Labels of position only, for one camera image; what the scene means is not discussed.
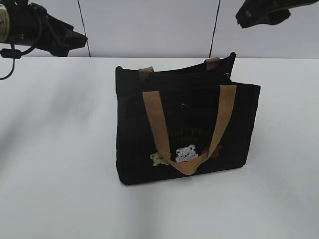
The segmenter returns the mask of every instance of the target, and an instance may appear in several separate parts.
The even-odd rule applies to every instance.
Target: embroidered teddy bear
[[[185,148],[178,148],[176,150],[176,162],[187,162],[197,158],[198,154],[196,153],[195,149],[196,147],[193,144]]]
[[[151,160],[153,160],[153,166],[158,166],[159,164],[169,165],[169,163],[163,158],[163,156],[156,152],[150,156]]]

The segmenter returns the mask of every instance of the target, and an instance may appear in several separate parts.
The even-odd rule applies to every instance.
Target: tan strap
[[[206,70],[212,70],[219,67],[220,58],[219,57],[210,58],[205,60],[205,62],[206,62]]]
[[[220,86],[218,114],[215,130],[208,150],[188,162],[175,162],[170,159],[169,137],[161,104],[160,92],[143,92],[144,104],[152,128],[158,152],[174,168],[183,174],[194,174],[200,164],[211,157],[218,146],[232,116],[237,86]]]
[[[147,68],[143,68],[143,69],[139,69],[140,79],[145,80],[153,72],[154,72],[154,69],[152,66],[147,67]]]

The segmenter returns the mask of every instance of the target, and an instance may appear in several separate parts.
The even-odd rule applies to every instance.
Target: black tote bag
[[[117,171],[126,185],[246,163],[260,87],[230,80],[236,54],[166,72],[116,69]]]

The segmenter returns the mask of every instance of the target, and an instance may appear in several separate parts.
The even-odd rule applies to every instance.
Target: white table
[[[201,62],[17,61],[0,82],[0,238],[319,238],[319,60],[236,60],[232,80],[262,86],[245,167],[120,183],[115,67]]]

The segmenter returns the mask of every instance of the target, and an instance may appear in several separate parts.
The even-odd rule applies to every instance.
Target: white teddy bear patch
[[[187,162],[197,158],[198,154],[195,149],[196,147],[193,144],[185,148],[178,148],[176,150],[176,154],[178,155],[176,157],[176,162]]]

